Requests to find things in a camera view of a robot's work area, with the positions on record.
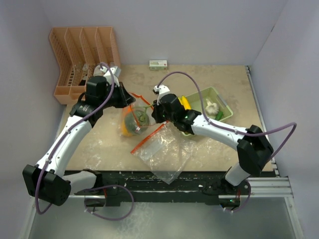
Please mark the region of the clear zip bag orange zipper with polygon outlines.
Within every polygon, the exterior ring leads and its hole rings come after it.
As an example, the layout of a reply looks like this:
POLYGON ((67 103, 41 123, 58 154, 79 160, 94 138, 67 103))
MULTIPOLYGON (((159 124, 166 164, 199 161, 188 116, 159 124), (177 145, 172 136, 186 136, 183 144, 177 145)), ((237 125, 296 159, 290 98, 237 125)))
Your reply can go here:
POLYGON ((130 93, 135 102, 122 109, 119 131, 122 136, 141 135, 149 127, 156 124, 152 117, 153 105, 142 95, 130 93))

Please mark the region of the green netted melon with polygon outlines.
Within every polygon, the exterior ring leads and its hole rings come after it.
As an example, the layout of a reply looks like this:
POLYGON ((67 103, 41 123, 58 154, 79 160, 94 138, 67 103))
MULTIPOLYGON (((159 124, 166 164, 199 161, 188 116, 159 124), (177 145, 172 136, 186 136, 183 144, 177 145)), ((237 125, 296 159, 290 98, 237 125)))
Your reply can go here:
POLYGON ((151 106, 130 106, 131 112, 125 117, 125 125, 128 131, 135 135, 143 134, 151 125, 148 109, 151 106))

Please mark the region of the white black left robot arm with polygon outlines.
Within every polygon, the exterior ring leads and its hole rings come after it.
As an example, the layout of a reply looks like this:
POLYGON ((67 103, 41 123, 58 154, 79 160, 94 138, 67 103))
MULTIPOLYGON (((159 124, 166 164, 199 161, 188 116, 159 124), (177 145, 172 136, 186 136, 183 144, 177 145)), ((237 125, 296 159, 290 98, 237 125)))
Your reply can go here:
POLYGON ((22 175, 30 196, 61 206, 69 195, 86 190, 98 195, 103 188, 101 173, 85 169, 65 176, 69 160, 85 135, 94 127, 103 110, 124 108, 135 101, 116 76, 93 76, 86 83, 67 123, 48 152, 34 165, 27 165, 22 175))

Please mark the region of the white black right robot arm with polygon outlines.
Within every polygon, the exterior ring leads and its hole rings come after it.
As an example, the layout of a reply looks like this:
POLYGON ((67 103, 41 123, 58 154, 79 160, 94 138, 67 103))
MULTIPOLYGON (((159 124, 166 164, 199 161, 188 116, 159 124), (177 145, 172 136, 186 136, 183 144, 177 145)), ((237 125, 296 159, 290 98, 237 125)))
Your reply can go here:
POLYGON ((259 176, 274 152, 261 129, 235 127, 210 118, 195 110, 186 110, 175 94, 153 101, 152 117, 157 123, 169 121, 181 132, 211 138, 237 151, 238 162, 225 174, 222 191, 233 195, 249 176, 259 176))

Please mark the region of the yellow banana bunch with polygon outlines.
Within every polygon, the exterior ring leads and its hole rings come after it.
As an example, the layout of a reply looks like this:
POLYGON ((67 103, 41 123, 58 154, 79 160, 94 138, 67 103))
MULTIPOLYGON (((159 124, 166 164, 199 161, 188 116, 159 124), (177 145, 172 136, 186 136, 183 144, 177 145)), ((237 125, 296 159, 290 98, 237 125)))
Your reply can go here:
POLYGON ((187 98, 185 96, 178 97, 178 99, 179 99, 179 102, 181 103, 181 105, 184 107, 185 110, 190 110, 191 109, 190 103, 189 103, 189 101, 187 100, 187 98))

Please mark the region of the white ribbed item in organizer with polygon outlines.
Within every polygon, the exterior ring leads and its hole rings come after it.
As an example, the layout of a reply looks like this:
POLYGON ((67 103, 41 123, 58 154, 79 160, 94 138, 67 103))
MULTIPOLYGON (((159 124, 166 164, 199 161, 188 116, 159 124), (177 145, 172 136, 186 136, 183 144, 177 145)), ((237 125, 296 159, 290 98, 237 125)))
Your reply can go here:
POLYGON ((97 65, 93 71, 93 76, 103 76, 104 72, 100 65, 97 65))

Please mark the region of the white garlic bulb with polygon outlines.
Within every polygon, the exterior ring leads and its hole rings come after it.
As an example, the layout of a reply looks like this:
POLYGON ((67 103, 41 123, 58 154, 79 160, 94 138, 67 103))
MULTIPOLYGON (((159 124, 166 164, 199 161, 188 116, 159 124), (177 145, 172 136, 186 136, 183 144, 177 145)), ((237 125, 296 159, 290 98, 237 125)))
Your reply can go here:
POLYGON ((219 112, 219 105, 217 103, 211 102, 208 98, 206 98, 206 104, 205 112, 208 115, 216 116, 219 112))

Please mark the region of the small white green box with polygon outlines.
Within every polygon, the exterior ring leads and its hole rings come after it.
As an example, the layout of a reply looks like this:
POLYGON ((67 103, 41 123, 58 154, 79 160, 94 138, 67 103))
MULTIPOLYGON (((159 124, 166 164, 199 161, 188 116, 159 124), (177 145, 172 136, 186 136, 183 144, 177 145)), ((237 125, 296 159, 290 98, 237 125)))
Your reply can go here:
POLYGON ((150 60, 149 69, 150 70, 166 70, 167 61, 166 60, 150 60))

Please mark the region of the pale green perforated basket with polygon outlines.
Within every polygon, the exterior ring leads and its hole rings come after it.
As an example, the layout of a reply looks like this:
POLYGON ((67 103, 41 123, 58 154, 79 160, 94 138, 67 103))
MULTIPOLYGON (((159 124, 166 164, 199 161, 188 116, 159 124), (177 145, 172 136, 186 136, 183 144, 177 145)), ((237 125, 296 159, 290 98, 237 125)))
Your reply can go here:
MULTIPOLYGON (((225 121, 233 116, 233 111, 214 87, 201 90, 201 95, 204 103, 204 111, 209 118, 217 121, 225 121)), ((198 92, 188 95, 185 98, 188 100, 192 110, 202 112, 198 92)))

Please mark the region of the peach plastic desk organizer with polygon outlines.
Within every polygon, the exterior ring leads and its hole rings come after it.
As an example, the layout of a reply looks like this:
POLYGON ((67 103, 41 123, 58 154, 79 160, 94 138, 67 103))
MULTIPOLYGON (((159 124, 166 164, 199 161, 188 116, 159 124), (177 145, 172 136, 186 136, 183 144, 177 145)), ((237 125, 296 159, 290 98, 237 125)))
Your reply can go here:
POLYGON ((100 62, 121 67, 113 27, 54 27, 49 40, 60 67, 54 97, 62 105, 77 101, 100 62))

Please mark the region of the black front mounting rail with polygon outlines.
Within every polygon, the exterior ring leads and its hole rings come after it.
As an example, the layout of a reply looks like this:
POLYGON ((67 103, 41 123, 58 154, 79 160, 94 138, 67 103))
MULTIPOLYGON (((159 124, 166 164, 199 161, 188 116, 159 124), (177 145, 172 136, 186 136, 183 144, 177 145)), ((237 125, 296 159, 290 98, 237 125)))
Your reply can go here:
POLYGON ((243 181, 232 186, 224 180, 224 172, 185 171, 171 184, 150 171, 100 171, 102 180, 94 191, 81 190, 93 205, 119 206, 136 203, 204 203, 238 208, 241 198, 249 196, 251 186, 243 181))

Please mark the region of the aluminium frame rail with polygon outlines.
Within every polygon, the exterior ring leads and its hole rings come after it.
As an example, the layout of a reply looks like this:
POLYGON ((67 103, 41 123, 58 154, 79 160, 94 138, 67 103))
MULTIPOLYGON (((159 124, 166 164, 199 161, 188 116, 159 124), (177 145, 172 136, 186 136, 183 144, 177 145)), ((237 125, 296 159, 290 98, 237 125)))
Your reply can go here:
MULTIPOLYGON (((249 82, 250 82, 250 86, 251 86, 251 89, 252 89, 252 93, 253 93, 255 104, 256 104, 256 107, 257 107, 257 111, 258 111, 259 119, 260 119, 260 122, 261 122, 261 125, 262 125, 262 129, 264 131, 266 131, 266 125, 265 125, 265 122, 264 122, 264 119, 263 119, 263 116, 262 116, 262 112, 261 112, 260 105, 259 105, 259 102, 258 102, 258 99, 257 99, 256 91, 255 91, 255 88, 254 88, 254 85, 253 85, 253 82, 252 82, 252 78, 251 78, 251 69, 250 69, 249 66, 245 66, 245 70, 246 70, 247 77, 248 77, 249 82)), ((304 233, 302 231, 301 224, 300 224, 300 222, 298 220, 297 211, 296 211, 296 208, 295 208, 294 195, 293 195, 293 191, 292 191, 290 180, 289 180, 288 176, 286 176, 286 177, 281 177, 280 176, 280 173, 279 173, 279 170, 278 170, 278 166, 277 166, 277 163, 276 163, 275 159, 271 160, 271 166, 272 166, 272 169, 274 170, 274 172, 276 174, 276 177, 279 178, 279 179, 285 179, 288 182, 288 184, 289 184, 288 189, 290 189, 290 192, 289 192, 289 194, 287 196, 284 197, 285 205, 286 205, 287 212, 288 212, 289 221, 291 223, 291 226, 292 226, 292 229, 293 229, 293 234, 294 234, 295 238, 296 239, 304 239, 305 238, 304 237, 304 233)))

